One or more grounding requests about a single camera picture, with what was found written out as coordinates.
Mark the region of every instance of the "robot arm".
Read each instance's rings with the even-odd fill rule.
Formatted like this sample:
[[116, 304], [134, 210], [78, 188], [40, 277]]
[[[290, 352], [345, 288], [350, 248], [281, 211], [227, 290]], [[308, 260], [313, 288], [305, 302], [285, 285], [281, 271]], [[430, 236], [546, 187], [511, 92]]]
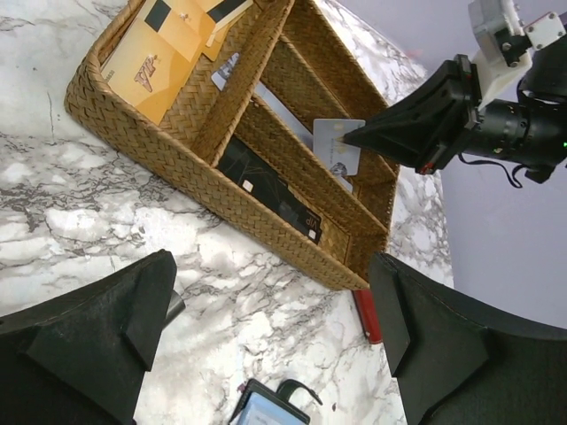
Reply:
[[[511, 0], [475, 0], [469, 14], [480, 47], [474, 58], [445, 61], [416, 92], [344, 141], [419, 174], [471, 153], [515, 162], [515, 172], [526, 168], [526, 177], [543, 183], [567, 157], [567, 14], [565, 22], [551, 12], [523, 25]], [[522, 75], [517, 103], [496, 99]]]

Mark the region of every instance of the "card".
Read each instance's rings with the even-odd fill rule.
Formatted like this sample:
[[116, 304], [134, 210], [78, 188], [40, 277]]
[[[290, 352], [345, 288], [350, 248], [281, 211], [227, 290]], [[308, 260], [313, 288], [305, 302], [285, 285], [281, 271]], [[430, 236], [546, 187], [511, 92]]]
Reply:
[[253, 0], [222, 0], [212, 9], [206, 9], [207, 14], [216, 23], [214, 32], [226, 27], [236, 17], [254, 4]]
[[[190, 36], [197, 36], [183, 22], [182, 25]], [[118, 96], [158, 125], [191, 69], [190, 61], [158, 31], [136, 18], [105, 62], [102, 75]]]
[[343, 186], [345, 186], [346, 190], [348, 190], [349, 192], [353, 193], [353, 185], [351, 183], [349, 183], [347, 180], [345, 180], [343, 177], [341, 177], [340, 175], [336, 176], [337, 180], [340, 182], [340, 184], [342, 184]]
[[313, 153], [333, 175], [358, 173], [361, 149], [344, 144], [343, 136], [365, 124], [364, 120], [314, 120]]
[[193, 0], [162, 0], [159, 2], [148, 1], [140, 9], [139, 16], [147, 17], [155, 7], [163, 8], [163, 4], [183, 20], [193, 31], [199, 34], [201, 42], [208, 41], [213, 34], [216, 23], [206, 11]]

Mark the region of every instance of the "orange envelope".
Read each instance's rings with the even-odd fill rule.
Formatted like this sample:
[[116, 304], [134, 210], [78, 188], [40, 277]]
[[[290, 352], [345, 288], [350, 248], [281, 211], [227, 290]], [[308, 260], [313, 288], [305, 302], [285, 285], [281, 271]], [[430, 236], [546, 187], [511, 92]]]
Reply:
[[207, 44], [207, 46], [205, 46], [205, 48], [203, 49], [203, 53], [205, 54], [205, 56], [207, 56], [213, 62], [219, 57], [219, 53], [221, 52], [222, 49], [222, 44], [224, 43], [224, 40], [227, 38], [227, 34], [229, 33], [230, 29], [237, 22], [237, 20], [240, 19], [241, 16], [242, 15], [238, 16], [236, 19], [232, 20], [232, 22], [230, 22], [226, 27], [221, 29], [216, 34], [214, 34], [213, 42], [211, 42], [210, 45]]
[[[166, 31], [162, 34], [170, 37], [172, 29], [179, 25], [163, 20]], [[179, 20], [190, 32], [191, 40], [196, 39], [198, 35]], [[156, 125], [175, 101], [199, 55], [199, 51], [191, 53], [187, 46], [183, 54], [178, 52], [160, 32], [160, 27], [157, 32], [144, 20], [134, 19], [102, 69], [110, 88]], [[186, 44], [194, 45], [189, 39]]]
[[199, 6], [195, 0], [158, 0], [148, 1], [142, 6], [139, 12], [140, 17], [147, 17], [156, 5], [162, 2], [169, 7], [171, 11], [181, 18], [189, 27], [206, 42], [214, 31], [215, 22], [206, 14], [206, 11]]
[[197, 62], [203, 42], [206, 43], [206, 39], [203, 40], [197, 31], [185, 24], [180, 14], [175, 12], [164, 0], [146, 2], [136, 18], [143, 19], [150, 28], [181, 53], [191, 64], [194, 65]]
[[209, 12], [211, 9], [222, 3], [222, 0], [194, 0], [194, 1], [205, 12]]

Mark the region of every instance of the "cable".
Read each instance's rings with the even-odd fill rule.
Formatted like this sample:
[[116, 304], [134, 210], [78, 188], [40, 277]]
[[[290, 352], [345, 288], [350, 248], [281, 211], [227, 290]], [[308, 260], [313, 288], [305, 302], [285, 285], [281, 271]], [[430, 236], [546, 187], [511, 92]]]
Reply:
[[461, 160], [461, 162], [463, 164], [466, 164], [468, 166], [501, 166], [504, 169], [504, 173], [506, 173], [506, 177], [508, 178], [508, 181], [510, 183], [510, 185], [515, 188], [515, 189], [521, 189], [524, 186], [522, 186], [522, 183], [520, 183], [520, 181], [516, 178], [516, 174], [518, 174], [518, 172], [522, 171], [524, 168], [528, 168], [528, 166], [515, 166], [512, 169], [512, 174], [510, 174], [510, 172], [508, 171], [508, 169], [502, 165], [500, 162], [496, 162], [496, 161], [487, 161], [484, 159], [480, 159], [477, 161], [467, 161], [462, 154], [460, 153], [459, 155], [459, 159]]

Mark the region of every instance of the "black card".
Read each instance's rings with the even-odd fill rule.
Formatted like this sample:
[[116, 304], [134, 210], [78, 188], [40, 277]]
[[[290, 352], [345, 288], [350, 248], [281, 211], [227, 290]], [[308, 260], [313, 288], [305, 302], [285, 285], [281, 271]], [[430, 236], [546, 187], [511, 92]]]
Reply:
[[241, 140], [230, 139], [218, 169], [309, 240], [319, 243], [321, 217], [293, 196], [278, 173]]

